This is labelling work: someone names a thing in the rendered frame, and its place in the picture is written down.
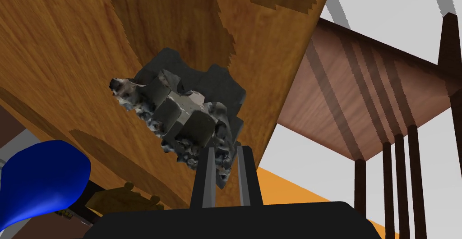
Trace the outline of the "brass-coloured knobbed object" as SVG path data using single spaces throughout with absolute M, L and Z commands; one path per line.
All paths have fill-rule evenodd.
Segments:
M 96 192 L 85 203 L 85 207 L 98 216 L 114 212 L 158 211 L 165 209 L 157 195 L 147 199 L 141 196 L 139 192 L 133 191 L 133 188 L 133 183 L 126 182 L 123 187 Z

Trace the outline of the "blue rounded object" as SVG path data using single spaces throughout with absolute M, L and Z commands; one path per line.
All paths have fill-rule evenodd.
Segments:
M 63 140 L 40 142 L 17 152 L 1 172 L 0 231 L 68 208 L 83 193 L 90 172 L 88 157 Z

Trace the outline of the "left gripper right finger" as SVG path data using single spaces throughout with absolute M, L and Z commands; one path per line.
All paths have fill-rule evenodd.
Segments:
M 250 146 L 237 147 L 238 178 L 242 206 L 262 206 L 263 199 Z

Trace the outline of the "grey blocky rough object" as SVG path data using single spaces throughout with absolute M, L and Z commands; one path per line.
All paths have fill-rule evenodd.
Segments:
M 213 64 L 198 71 L 179 52 L 164 48 L 134 78 L 113 78 L 109 89 L 162 140 L 165 152 L 190 169 L 197 169 L 201 149 L 215 147 L 216 184 L 225 187 L 243 128 L 237 114 L 246 98 L 226 68 Z

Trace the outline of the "dark brown wooden chair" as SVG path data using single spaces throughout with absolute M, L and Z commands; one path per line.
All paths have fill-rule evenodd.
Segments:
M 385 218 L 392 200 L 391 145 L 397 144 L 397 197 L 401 234 L 409 232 L 404 199 L 404 135 L 408 136 L 415 239 L 430 239 L 424 214 L 422 138 L 418 127 L 452 110 L 462 178 L 462 51 L 458 17 L 443 17 L 438 63 L 320 18 L 278 123 L 355 164 L 355 204 L 366 212 L 366 163 L 385 149 Z

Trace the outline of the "wooden table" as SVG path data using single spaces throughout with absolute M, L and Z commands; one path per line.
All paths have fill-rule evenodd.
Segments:
M 188 208 L 194 172 L 109 90 L 162 48 L 246 90 L 240 140 L 258 164 L 326 0 L 0 0 L 0 104 L 40 140 L 63 139 L 104 188 L 127 180 Z

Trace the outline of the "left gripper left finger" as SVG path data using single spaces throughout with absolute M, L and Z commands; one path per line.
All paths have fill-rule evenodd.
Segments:
M 216 200 L 216 164 L 215 148 L 206 147 L 199 153 L 190 208 L 215 207 Z

